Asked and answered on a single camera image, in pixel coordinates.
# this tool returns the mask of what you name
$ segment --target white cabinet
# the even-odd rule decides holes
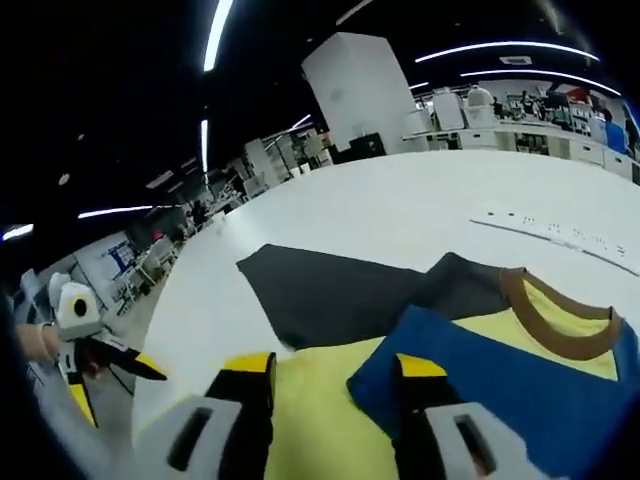
[[[498,150],[498,139],[496,132],[487,131],[466,131],[460,132],[460,147],[463,150]]]
[[[571,160],[592,163],[604,167],[604,151],[603,148],[598,145],[570,140],[569,155],[571,156]]]
[[[631,159],[613,150],[607,149],[604,152],[604,169],[620,175],[627,180],[633,179],[633,164],[631,163]]]

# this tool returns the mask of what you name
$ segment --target floor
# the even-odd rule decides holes
[[[149,295],[140,297],[127,312],[121,316],[105,319],[105,323],[114,334],[124,339],[125,343],[132,348],[142,349],[165,279],[153,287]],[[133,390],[135,383],[133,376],[117,369],[114,369],[114,373]],[[109,371],[93,382],[89,386],[89,391],[100,424],[100,440],[110,453],[112,463],[108,476],[123,479],[142,478],[144,475],[136,471],[131,447],[133,397]]]

